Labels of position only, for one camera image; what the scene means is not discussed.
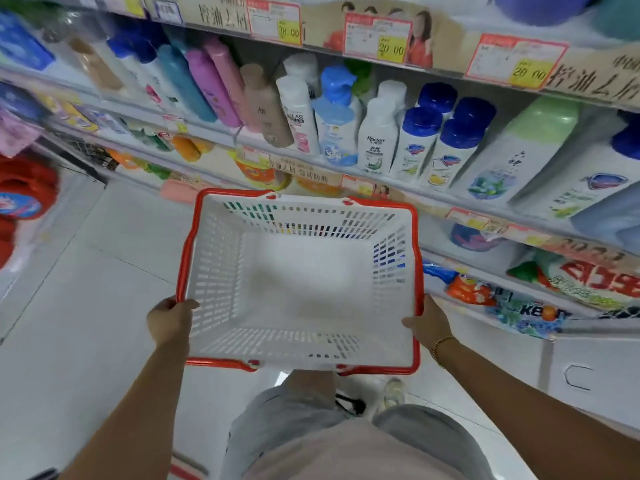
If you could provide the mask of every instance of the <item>gray shorts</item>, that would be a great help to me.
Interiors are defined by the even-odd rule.
[[[233,421],[220,480],[240,480],[255,460],[284,443],[351,419],[314,396],[284,386],[260,393]],[[372,419],[375,427],[458,470],[469,480],[493,480],[489,463],[469,432],[434,409],[405,404]]]

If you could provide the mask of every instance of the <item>teal container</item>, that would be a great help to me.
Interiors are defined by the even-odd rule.
[[[640,40],[640,0],[602,0],[592,24],[607,37]]]
[[[196,85],[189,64],[180,51],[169,44],[162,45],[157,50],[158,59],[162,70],[173,85],[178,89],[184,103],[195,112],[203,121],[215,123],[218,120],[216,113],[204,99],[200,89]]]

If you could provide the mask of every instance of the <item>bracelet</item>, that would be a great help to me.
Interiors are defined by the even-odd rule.
[[[453,335],[447,335],[446,337],[443,337],[441,339],[439,339],[431,348],[430,352],[431,352],[431,356],[433,357],[433,359],[436,361],[436,363],[441,366],[444,369],[444,366],[440,363],[440,361],[438,360],[438,346],[441,345],[441,343],[446,342],[447,340],[457,340]]]

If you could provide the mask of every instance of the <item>white plastic basket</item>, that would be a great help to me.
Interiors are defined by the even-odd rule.
[[[411,374],[421,263],[409,204],[206,189],[177,286],[201,304],[188,363]]]

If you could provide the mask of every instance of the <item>person's left hand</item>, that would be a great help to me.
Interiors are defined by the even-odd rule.
[[[200,304],[194,299],[176,303],[175,297],[164,298],[147,314],[147,326],[156,346],[173,340],[189,341],[192,310]]]

